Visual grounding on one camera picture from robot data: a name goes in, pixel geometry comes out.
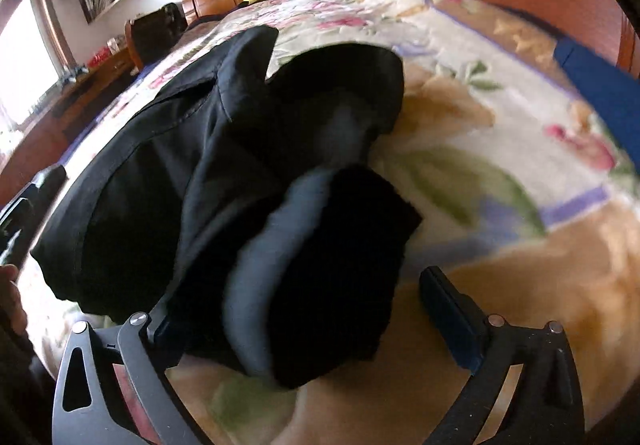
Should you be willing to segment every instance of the window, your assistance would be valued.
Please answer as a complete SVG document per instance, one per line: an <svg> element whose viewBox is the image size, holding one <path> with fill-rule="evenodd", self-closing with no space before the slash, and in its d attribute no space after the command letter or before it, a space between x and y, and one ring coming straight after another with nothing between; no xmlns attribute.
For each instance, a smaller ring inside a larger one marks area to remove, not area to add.
<svg viewBox="0 0 640 445"><path fill-rule="evenodd" d="M58 80L30 0L22 0L0 34L0 76L0 102L16 124Z"/></svg>

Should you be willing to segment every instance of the black jacket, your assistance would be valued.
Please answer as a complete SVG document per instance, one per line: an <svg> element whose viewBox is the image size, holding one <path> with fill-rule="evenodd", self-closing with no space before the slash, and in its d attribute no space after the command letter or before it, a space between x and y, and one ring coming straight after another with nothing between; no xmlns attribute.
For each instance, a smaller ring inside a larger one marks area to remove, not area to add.
<svg viewBox="0 0 640 445"><path fill-rule="evenodd" d="M265 82L277 36L241 32L169 82L33 255L57 297L117 321L166 291L192 352L293 387L375 351L419 218L358 165L399 113L400 59L337 44Z"/></svg>

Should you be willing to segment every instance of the person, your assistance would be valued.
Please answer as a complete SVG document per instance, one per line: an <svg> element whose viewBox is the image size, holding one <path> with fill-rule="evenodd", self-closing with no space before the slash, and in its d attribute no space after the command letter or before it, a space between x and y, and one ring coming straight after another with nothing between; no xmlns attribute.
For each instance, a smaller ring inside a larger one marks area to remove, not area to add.
<svg viewBox="0 0 640 445"><path fill-rule="evenodd" d="M27 336L14 265L0 266L0 441L49 445L54 380Z"/></svg>

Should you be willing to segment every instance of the screw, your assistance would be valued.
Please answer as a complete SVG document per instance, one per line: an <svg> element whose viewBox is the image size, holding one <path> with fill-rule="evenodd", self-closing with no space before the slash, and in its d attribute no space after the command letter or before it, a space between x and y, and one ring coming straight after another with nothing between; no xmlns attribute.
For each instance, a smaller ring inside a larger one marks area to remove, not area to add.
<svg viewBox="0 0 640 445"><path fill-rule="evenodd" d="M129 323L132 326L142 326L146 322L146 313L139 311L138 313L134 313L129 318Z"/></svg>
<svg viewBox="0 0 640 445"><path fill-rule="evenodd" d="M73 333L82 333L84 330L86 330L86 321L84 320L79 320L78 322L76 322L73 326L71 326L71 331Z"/></svg>
<svg viewBox="0 0 640 445"><path fill-rule="evenodd" d="M502 326L504 326L504 323L506 322L504 320L504 317L502 315L498 315L497 313L491 314L487 320L489 321L489 324L491 324L491 326L495 327L495 328L500 328Z"/></svg>
<svg viewBox="0 0 640 445"><path fill-rule="evenodd" d="M551 333L562 333L564 331L564 328L557 320L552 320L549 323L549 329L551 330Z"/></svg>

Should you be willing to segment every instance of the wooden desk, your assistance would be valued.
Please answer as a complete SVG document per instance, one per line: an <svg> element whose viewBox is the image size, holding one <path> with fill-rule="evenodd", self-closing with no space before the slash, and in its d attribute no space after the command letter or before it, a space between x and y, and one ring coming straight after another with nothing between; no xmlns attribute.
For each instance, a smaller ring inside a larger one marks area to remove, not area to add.
<svg viewBox="0 0 640 445"><path fill-rule="evenodd" d="M47 105L0 168L0 207L34 174L60 159L89 123L130 85L132 69L133 61L124 49L78 78Z"/></svg>

